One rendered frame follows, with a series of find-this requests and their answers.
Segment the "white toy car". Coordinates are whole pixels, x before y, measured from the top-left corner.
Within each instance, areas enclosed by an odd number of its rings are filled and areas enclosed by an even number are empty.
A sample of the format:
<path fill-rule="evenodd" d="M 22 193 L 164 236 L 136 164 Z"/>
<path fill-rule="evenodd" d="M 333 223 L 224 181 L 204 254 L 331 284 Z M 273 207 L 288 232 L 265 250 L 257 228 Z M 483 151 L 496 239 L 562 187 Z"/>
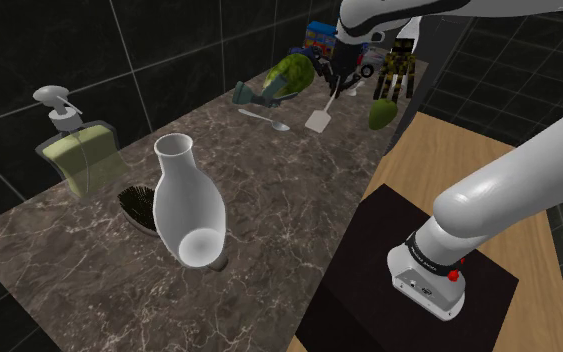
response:
<path fill-rule="evenodd" d="M 358 73 L 363 78 L 371 77 L 382 67 L 387 52 L 378 47 L 368 46 L 363 50 L 358 63 Z"/>

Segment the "blue colourful box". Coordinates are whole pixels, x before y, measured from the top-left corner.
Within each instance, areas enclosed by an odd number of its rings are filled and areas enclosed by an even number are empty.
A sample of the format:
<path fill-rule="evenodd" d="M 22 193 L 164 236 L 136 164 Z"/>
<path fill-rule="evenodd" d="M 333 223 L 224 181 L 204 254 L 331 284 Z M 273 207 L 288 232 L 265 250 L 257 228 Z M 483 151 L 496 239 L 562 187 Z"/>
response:
<path fill-rule="evenodd" d="M 320 56 L 330 59 L 336 45 L 336 28 L 332 25 L 312 21 L 305 32 L 304 46 L 319 48 Z"/>

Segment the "white spatula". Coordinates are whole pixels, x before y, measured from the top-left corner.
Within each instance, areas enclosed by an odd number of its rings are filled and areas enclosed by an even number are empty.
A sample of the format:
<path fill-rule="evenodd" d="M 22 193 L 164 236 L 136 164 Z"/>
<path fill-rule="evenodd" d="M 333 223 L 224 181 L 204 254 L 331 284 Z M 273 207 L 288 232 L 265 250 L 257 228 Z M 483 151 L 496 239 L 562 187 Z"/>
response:
<path fill-rule="evenodd" d="M 322 110 L 314 110 L 308 120 L 305 122 L 305 127 L 317 133 L 322 133 L 327 127 L 332 117 L 328 113 L 332 102 L 335 100 L 337 91 L 334 91 L 329 101 Z"/>

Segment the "green avocado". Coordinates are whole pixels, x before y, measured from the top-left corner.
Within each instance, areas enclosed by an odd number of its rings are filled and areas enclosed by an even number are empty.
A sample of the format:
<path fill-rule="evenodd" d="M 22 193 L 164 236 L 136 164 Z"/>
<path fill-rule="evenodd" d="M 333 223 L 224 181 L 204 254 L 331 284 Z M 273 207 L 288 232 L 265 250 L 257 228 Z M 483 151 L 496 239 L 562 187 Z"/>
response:
<path fill-rule="evenodd" d="M 376 100 L 369 112 L 369 128 L 379 130 L 386 127 L 398 113 L 397 104 L 389 99 Z"/>

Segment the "black and yellow figure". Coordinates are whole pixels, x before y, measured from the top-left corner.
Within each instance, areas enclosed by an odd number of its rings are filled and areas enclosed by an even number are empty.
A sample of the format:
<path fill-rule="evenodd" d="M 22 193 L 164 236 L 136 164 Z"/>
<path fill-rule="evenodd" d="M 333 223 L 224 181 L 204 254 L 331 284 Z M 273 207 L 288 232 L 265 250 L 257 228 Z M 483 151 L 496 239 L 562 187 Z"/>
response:
<path fill-rule="evenodd" d="M 373 94 L 373 99 L 385 99 L 391 87 L 394 88 L 392 101 L 397 102 L 402 89 L 403 80 L 407 78 L 406 97 L 413 96 L 416 57 L 413 54 L 415 40 L 413 38 L 397 38 L 391 51 L 385 56 Z"/>

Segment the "silver spoon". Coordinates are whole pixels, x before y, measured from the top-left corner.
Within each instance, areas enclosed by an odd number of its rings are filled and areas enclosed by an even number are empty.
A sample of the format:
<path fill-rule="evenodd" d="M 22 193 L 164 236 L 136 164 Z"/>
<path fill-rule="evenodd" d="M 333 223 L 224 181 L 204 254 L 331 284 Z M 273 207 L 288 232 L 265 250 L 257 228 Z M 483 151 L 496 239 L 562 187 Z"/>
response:
<path fill-rule="evenodd" d="M 284 131 L 289 131 L 289 130 L 290 130 L 290 127 L 289 127 L 289 126 L 287 126 L 287 125 L 285 125 L 285 124 L 283 124 L 283 123 L 281 123 L 281 122 L 279 122 L 279 121 L 275 121 L 275 120 L 272 120 L 272 119 L 270 119 L 270 118 L 263 117 L 263 116 L 261 116 L 261 115 L 258 115 L 258 114 L 256 114 L 256 113 L 252 113 L 252 112 L 247 111 L 247 110 L 245 110 L 245 109 L 239 109 L 239 112 L 242 113 L 242 114 L 244 114 L 244 115 L 250 116 L 250 117 L 254 117 L 254 118 L 257 118 L 257 119 L 261 119 L 261 120 L 267 121 L 267 122 L 269 122 L 269 123 L 271 124 L 272 128 L 275 129 L 275 130 L 277 130 L 277 131 L 282 131 L 282 132 L 284 132 Z"/>

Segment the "light wooden platform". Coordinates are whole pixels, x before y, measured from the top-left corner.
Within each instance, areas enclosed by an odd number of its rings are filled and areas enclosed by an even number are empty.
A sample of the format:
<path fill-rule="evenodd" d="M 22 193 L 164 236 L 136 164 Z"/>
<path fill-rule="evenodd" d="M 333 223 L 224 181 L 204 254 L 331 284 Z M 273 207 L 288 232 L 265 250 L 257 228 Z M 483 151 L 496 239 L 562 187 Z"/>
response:
<path fill-rule="evenodd" d="M 381 160 L 363 200 L 387 185 L 429 216 L 442 191 L 508 151 L 507 144 L 418 114 Z M 563 352 L 563 281 L 547 216 L 528 217 L 477 251 L 518 280 L 492 352 Z"/>

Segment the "white vase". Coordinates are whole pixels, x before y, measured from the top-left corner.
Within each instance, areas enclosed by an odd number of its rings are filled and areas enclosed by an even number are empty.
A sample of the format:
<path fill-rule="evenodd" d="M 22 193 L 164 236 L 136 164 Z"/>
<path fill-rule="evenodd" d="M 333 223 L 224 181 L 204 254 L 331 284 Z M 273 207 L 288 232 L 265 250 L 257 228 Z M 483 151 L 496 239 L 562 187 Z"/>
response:
<path fill-rule="evenodd" d="M 214 182 L 198 169 L 192 147 L 192 138 L 182 133 L 155 142 L 161 176 L 154 192 L 154 223 L 180 264 L 219 272 L 228 264 L 225 204 Z"/>

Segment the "dark robot stand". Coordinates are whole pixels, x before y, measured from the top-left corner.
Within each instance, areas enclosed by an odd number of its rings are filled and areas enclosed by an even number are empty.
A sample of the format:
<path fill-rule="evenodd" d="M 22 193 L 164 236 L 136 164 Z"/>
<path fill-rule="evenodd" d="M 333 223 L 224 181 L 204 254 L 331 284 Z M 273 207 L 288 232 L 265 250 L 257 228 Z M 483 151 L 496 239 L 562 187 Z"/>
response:
<path fill-rule="evenodd" d="M 518 280 L 484 254 L 466 255 L 450 321 L 392 285 L 389 250 L 427 218 L 387 185 L 360 203 L 296 331 L 308 352 L 492 352 Z"/>

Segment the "black hairbrush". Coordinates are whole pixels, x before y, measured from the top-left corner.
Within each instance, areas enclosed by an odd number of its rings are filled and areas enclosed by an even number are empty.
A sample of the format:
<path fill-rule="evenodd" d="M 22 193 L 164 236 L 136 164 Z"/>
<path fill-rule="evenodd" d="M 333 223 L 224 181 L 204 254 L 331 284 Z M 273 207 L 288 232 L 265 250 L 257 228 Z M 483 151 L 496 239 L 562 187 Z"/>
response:
<path fill-rule="evenodd" d="M 221 271 L 225 254 L 226 211 L 214 184 L 130 186 L 118 194 L 126 219 L 145 234 L 159 237 L 184 267 Z"/>

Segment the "green soap dispenser bottle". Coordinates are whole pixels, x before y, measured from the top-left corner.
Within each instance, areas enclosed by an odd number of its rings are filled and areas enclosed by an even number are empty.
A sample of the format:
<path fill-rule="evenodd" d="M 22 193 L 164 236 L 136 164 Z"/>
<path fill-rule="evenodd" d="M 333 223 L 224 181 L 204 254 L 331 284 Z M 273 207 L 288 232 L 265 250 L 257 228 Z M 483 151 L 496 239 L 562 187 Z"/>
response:
<path fill-rule="evenodd" d="M 61 86 L 43 86 L 33 98 L 49 107 L 48 117 L 58 134 L 35 148 L 68 183 L 73 194 L 83 198 L 120 177 L 128 170 L 119 150 L 116 129 L 102 120 L 83 122 L 82 112 L 68 101 Z"/>

